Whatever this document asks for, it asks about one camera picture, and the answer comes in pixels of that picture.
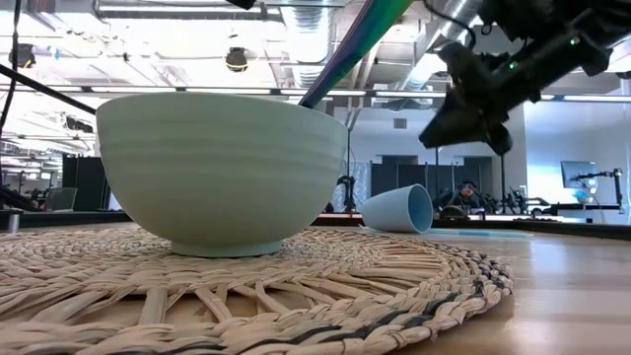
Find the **cup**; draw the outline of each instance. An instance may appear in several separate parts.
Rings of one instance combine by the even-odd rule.
[[[395,233],[427,233],[434,220],[432,198],[425,187],[414,184],[384,192],[362,206],[364,224]]]

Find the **ceiling duct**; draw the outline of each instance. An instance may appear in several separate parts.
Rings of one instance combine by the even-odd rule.
[[[287,25],[290,56],[292,60],[303,64],[292,68],[294,81],[297,87],[307,88],[316,81],[323,69],[321,63],[328,59],[332,51],[333,10],[323,7],[283,7],[281,13]]]
[[[631,71],[631,38],[619,43],[613,48],[608,71]]]
[[[441,11],[458,19],[466,24],[471,24],[476,16],[477,10],[482,4],[482,0],[450,0]],[[438,24],[430,24],[423,27],[419,40],[416,43],[415,53],[419,58],[414,68],[407,78],[399,85],[399,90],[420,91],[434,73],[447,70],[447,66],[438,56],[430,56],[425,53],[436,41],[439,35],[445,38],[458,41],[465,33],[465,29],[459,27],[451,21],[441,20]]]
[[[460,20],[461,22],[471,25],[477,17],[477,11],[482,6],[484,0],[450,0],[445,5],[444,14]],[[453,41],[460,41],[465,29],[451,21],[443,22],[441,26],[441,35]]]
[[[95,14],[101,19],[158,19],[158,20],[234,20],[282,22],[279,12],[266,7],[243,10],[227,1],[172,1],[100,0],[95,3]]]

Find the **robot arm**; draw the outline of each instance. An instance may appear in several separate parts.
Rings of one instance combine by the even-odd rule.
[[[442,49],[454,86],[419,136],[426,148],[485,142],[506,154],[509,110],[536,103],[579,67],[589,76],[605,71],[611,48],[631,34],[630,0],[484,0],[478,15],[527,45],[515,55],[474,54],[457,42]]]
[[[227,0],[229,3],[239,6],[242,9],[249,10],[254,6],[256,0]]]

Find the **desk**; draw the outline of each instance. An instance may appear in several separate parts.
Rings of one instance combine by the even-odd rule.
[[[580,218],[592,223],[594,221],[594,213],[599,213],[599,211],[618,211],[619,209],[620,205],[617,204],[583,205],[580,203],[557,203],[551,205],[549,211],[552,216]]]
[[[631,354],[631,243],[535,235],[432,241],[499,257],[516,290],[485,315],[399,355]]]

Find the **bowl rim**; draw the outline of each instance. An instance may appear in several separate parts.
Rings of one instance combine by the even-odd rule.
[[[320,116],[325,117],[331,121],[334,121],[340,128],[343,128],[345,130],[348,130],[348,128],[342,123],[340,122],[337,118],[335,118],[334,116],[331,116],[325,112],[322,112],[320,110],[314,109],[314,108],[307,108],[304,106],[299,106],[299,105],[292,105],[292,104],[287,104],[287,103],[283,103],[283,102],[278,102],[278,101],[274,101],[274,100],[268,100],[268,99],[263,99],[263,98],[258,98],[258,97],[252,97],[252,96],[246,96],[246,95],[237,95],[237,94],[224,94],[224,93],[189,93],[189,92],[174,92],[174,93],[143,93],[143,94],[133,94],[133,95],[127,95],[127,96],[123,96],[123,97],[118,97],[118,98],[114,98],[112,100],[109,100],[107,102],[105,102],[104,104],[100,105],[97,108],[97,116],[99,116],[99,112],[100,111],[104,111],[107,110],[107,108],[111,105],[113,105],[115,102],[119,102],[119,101],[127,101],[127,100],[136,100],[140,97],[148,97],[148,96],[207,96],[207,97],[230,97],[230,98],[234,98],[234,97],[241,97],[242,99],[246,99],[246,100],[252,100],[252,101],[261,101],[261,102],[265,102],[267,104],[272,104],[272,105],[279,105],[279,106],[289,106],[289,107],[295,107],[296,109],[300,109],[300,110],[308,110],[310,112],[317,112]]]

